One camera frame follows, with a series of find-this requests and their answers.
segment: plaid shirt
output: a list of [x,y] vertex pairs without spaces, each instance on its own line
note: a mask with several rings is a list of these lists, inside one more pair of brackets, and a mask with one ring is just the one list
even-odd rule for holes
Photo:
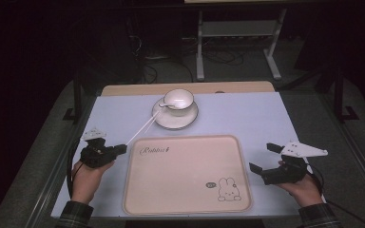
[[[325,204],[316,204],[299,210],[304,228],[340,228],[331,208]],[[60,216],[56,228],[87,228],[93,208],[80,202],[69,201]]]

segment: hand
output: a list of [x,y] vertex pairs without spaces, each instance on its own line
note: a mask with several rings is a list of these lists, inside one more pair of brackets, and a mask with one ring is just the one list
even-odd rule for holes
[[296,183],[280,183],[277,186],[288,191],[300,207],[323,203],[315,181],[308,174]]
[[94,193],[99,188],[103,174],[113,164],[114,161],[99,168],[90,168],[82,164],[81,161],[76,162],[72,169],[72,177],[74,178],[72,199],[70,200],[89,204],[93,200]]

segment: pink tray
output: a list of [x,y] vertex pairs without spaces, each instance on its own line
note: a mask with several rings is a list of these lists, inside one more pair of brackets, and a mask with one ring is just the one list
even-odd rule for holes
[[251,204],[233,136],[147,138],[131,149],[124,198],[129,215],[240,212]]

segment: white plastic bracket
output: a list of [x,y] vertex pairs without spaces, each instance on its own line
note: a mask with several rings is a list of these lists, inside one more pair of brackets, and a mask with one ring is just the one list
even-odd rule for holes
[[96,127],[93,127],[93,129],[89,130],[82,136],[82,139],[84,141],[88,141],[88,140],[102,138],[105,136],[106,136],[106,133],[104,131],[101,131],[101,130],[97,129]]
[[307,158],[326,156],[328,155],[328,151],[318,149],[313,146],[303,144],[301,142],[289,142],[284,146],[280,154],[296,158]]

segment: white saucer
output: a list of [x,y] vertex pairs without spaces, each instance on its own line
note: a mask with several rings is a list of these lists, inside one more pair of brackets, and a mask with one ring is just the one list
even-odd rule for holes
[[180,129],[193,123],[198,116],[198,106],[195,102],[189,106],[189,111],[183,116],[175,116],[172,114],[173,110],[167,107],[160,107],[163,104],[163,98],[153,105],[152,116],[154,116],[160,109],[160,113],[156,118],[156,123],[167,129]]

